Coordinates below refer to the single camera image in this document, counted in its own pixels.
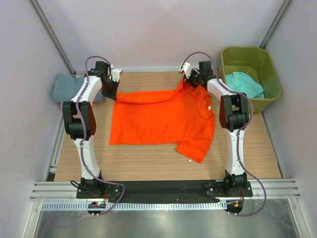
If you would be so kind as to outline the orange t-shirt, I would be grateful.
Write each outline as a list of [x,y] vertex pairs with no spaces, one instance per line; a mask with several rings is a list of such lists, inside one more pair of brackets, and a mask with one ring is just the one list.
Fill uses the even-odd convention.
[[213,141],[211,95],[184,79],[174,90],[117,94],[110,145],[175,143],[176,151],[201,163]]

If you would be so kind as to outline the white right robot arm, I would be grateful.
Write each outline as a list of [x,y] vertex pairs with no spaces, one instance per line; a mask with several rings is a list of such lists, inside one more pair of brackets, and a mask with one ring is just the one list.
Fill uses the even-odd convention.
[[201,61],[199,69],[184,62],[179,69],[191,86],[204,87],[220,102],[219,122],[228,145],[228,163],[221,190],[227,196],[238,196],[247,187],[243,139],[249,122],[248,100],[245,95],[230,89],[218,76],[213,76],[210,70],[210,61]]

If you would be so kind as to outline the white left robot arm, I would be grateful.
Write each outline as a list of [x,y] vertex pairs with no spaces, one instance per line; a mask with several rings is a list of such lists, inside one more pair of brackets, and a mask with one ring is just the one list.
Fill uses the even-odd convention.
[[82,86],[71,100],[62,104],[65,132],[74,142],[81,163],[80,182],[71,181],[77,188],[77,198],[101,198],[106,194],[94,149],[97,124],[92,104],[99,92],[116,101],[121,74],[122,70],[113,68],[105,58],[88,57]]

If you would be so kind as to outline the grey-blue folded t-shirt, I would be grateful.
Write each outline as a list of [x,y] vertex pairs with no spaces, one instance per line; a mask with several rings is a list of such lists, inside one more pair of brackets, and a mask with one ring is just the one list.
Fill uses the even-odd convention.
[[[65,74],[58,73],[55,77],[54,87],[51,91],[52,100],[56,103],[63,103],[64,101],[71,101],[82,88],[86,85],[85,77],[71,77]],[[89,76],[89,87],[85,90],[85,95],[88,92],[92,92],[91,88],[98,90],[93,101],[92,95],[89,97],[91,104],[99,103],[103,101],[103,95],[101,92],[102,81],[96,76]]]

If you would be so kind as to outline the teal t-shirt in bin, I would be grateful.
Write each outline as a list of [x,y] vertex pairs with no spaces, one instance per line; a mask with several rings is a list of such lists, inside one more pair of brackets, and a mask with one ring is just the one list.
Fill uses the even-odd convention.
[[233,72],[226,77],[226,84],[233,91],[245,93],[249,98],[264,99],[264,89],[251,76],[243,72]]

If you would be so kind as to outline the green plastic bin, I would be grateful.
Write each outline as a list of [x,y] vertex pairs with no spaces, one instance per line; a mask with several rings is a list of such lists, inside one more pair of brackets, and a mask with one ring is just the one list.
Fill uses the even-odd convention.
[[223,81],[234,91],[246,93],[254,113],[261,113],[281,95],[269,53],[256,47],[228,47],[221,53]]

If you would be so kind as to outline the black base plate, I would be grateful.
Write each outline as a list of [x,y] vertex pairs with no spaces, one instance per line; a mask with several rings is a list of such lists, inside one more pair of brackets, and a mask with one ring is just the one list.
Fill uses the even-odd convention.
[[159,181],[117,181],[105,184],[95,179],[89,182],[70,183],[77,189],[79,199],[106,199],[110,203],[136,204],[195,204],[216,203],[221,197],[252,197],[250,182],[238,196],[222,193],[221,180],[159,180]]

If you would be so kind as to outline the aluminium frame rail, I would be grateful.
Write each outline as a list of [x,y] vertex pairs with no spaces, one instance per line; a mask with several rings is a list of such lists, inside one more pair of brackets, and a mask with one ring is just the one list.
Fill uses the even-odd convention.
[[300,198],[293,179],[250,179],[246,188],[226,192],[220,180],[124,181],[119,185],[106,185],[103,191],[80,189],[70,182],[36,182],[31,201],[103,200],[122,203],[202,203],[233,199]]

